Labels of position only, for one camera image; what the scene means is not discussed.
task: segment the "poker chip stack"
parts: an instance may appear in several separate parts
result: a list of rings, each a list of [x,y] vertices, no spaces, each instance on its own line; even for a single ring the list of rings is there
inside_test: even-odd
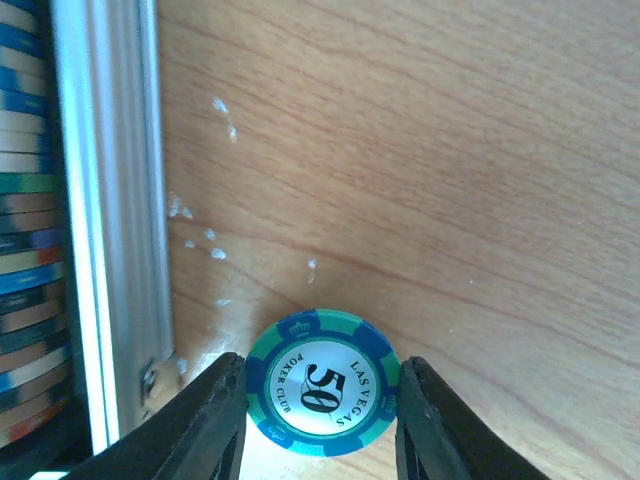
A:
[[[0,448],[71,395],[60,185],[34,0],[0,0]]]

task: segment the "teal poker chip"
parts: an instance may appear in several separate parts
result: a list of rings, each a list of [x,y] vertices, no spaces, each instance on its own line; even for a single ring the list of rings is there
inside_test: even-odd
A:
[[[246,361],[249,415],[273,442],[304,455],[355,452],[396,416],[400,361],[360,317],[293,314],[269,327]]]

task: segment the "wooden surface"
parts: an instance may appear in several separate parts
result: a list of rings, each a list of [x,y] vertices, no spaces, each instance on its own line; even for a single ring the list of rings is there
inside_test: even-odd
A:
[[[637,0],[159,15],[187,380],[286,314],[349,310],[552,478],[640,478]],[[392,430],[311,459],[250,428],[243,478],[347,477],[395,478]]]

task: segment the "white chip center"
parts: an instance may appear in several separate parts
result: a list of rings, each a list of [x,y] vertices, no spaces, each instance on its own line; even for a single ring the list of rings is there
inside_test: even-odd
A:
[[[372,366],[356,350],[319,340],[285,352],[269,392],[285,422],[306,433],[335,435],[354,428],[375,406]]]

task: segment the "metal frame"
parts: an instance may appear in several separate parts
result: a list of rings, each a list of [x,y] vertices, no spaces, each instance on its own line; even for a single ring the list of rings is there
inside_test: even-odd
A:
[[[141,424],[173,353],[154,0],[52,0],[94,453]]]

